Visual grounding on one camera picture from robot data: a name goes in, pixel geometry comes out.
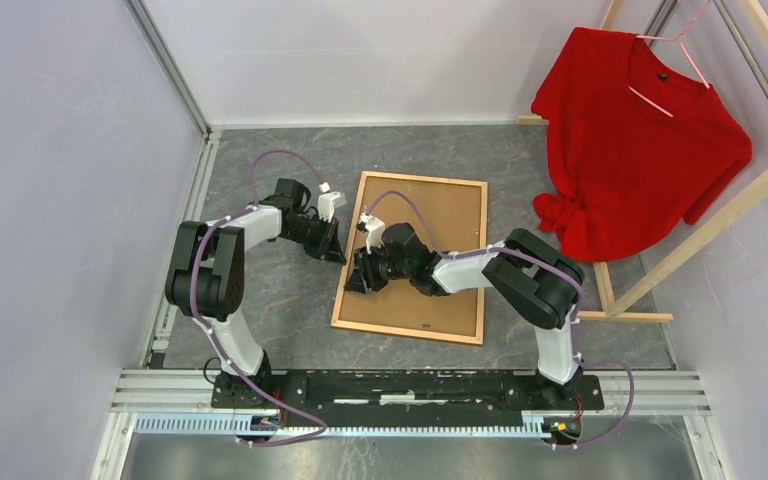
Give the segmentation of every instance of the clothes hanger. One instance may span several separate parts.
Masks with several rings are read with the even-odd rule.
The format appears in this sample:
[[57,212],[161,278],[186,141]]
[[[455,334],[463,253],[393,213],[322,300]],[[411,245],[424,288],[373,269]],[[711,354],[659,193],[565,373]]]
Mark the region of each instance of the clothes hanger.
[[[696,70],[696,74],[699,75],[699,79],[702,80],[702,84],[705,85],[705,88],[710,89],[711,84],[708,83],[708,80],[705,80],[705,76],[702,75],[702,72],[699,70],[699,67],[696,66],[696,62],[693,61],[693,57],[690,56],[690,53],[687,51],[687,47],[684,46],[684,37],[687,36],[687,32],[690,30],[690,27],[692,27],[697,20],[699,20],[699,16],[702,15],[702,12],[705,11],[706,8],[708,8],[708,5],[711,4],[713,0],[707,0],[704,5],[702,5],[702,8],[699,9],[698,12],[696,12],[696,15],[690,20],[690,22],[687,24],[687,26],[682,29],[681,32],[679,32],[678,35],[675,37],[651,37],[648,35],[638,35],[637,38],[643,38],[646,40],[661,40],[664,42],[674,42],[678,40],[678,44],[681,46],[681,50],[684,52],[684,56],[687,57],[687,60],[690,62],[690,65],[693,67],[693,70]],[[657,103],[653,102],[652,100],[649,100],[644,96],[642,93],[638,92],[634,89],[631,85],[628,86],[628,89],[631,90],[632,93],[637,95],[638,97],[642,98],[646,101],[649,105],[652,105],[656,109],[660,110],[662,113],[667,115],[668,117],[672,117],[673,114],[667,111],[665,108],[661,107]]]

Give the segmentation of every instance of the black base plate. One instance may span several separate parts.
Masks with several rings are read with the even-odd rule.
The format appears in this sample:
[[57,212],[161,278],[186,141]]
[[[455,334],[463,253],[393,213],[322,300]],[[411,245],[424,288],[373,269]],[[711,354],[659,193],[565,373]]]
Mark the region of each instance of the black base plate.
[[[523,410],[575,411],[578,395],[584,410],[605,408],[593,375],[580,376],[563,397],[540,376],[514,370],[288,370],[273,371],[269,383],[283,402],[332,427],[519,426]],[[224,387],[232,384],[236,395]],[[237,377],[222,373],[216,385],[213,408],[268,406]],[[405,402],[408,395],[417,403]],[[290,415],[287,425],[314,424]]]

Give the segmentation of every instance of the marble-patterned floor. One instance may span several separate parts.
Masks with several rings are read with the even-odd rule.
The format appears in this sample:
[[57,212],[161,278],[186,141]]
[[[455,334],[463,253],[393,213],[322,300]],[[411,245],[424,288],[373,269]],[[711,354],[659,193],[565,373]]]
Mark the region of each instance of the marble-patterned floor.
[[[532,198],[554,191],[546,167],[544,127],[516,125],[300,128],[229,130],[222,134],[205,199],[203,219],[238,211],[251,200],[249,165],[259,153],[286,148],[310,158],[332,188],[346,194],[339,211],[345,245],[360,174],[364,170],[484,180],[489,183],[488,240],[516,227],[537,231]],[[282,155],[258,164],[256,184],[268,195],[279,176],[316,181],[298,160]],[[558,245],[557,239],[537,231]],[[586,309],[598,310],[592,268],[584,265]],[[637,257],[610,264],[617,292],[642,275]],[[272,366],[281,368],[535,368],[532,327],[492,289],[487,290],[485,341],[480,347],[358,333],[331,328],[340,266],[307,257],[278,241],[246,256],[243,312]],[[632,310],[653,311],[647,295]],[[670,368],[659,325],[584,322],[581,346],[590,361],[620,359],[634,368]],[[177,317],[164,360],[166,368],[198,368],[213,350],[191,320]]]

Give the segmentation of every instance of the cork board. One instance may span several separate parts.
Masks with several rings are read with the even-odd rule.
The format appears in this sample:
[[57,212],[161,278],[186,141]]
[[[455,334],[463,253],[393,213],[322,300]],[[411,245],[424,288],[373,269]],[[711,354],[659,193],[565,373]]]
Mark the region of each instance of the cork board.
[[[402,192],[416,203],[440,248],[465,251],[486,245],[487,182],[363,172],[350,225],[356,225],[361,211],[387,190]],[[384,198],[372,214],[387,226],[410,223],[429,250],[433,248],[416,214],[401,198]],[[349,263],[340,273],[332,327],[471,345],[484,343],[484,289],[426,297],[407,280],[391,280],[384,289],[369,295],[346,292],[352,252],[364,245],[363,235],[354,228],[352,231],[346,245]]]

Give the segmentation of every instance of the red t-shirt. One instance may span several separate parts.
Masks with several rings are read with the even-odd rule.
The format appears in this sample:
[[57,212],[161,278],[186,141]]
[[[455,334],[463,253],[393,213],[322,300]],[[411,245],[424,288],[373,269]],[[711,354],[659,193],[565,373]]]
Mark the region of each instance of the red t-shirt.
[[534,199],[540,228],[579,261],[628,257],[680,219],[695,223],[752,155],[713,86],[671,70],[633,33],[576,28],[531,108],[549,121],[558,190]]

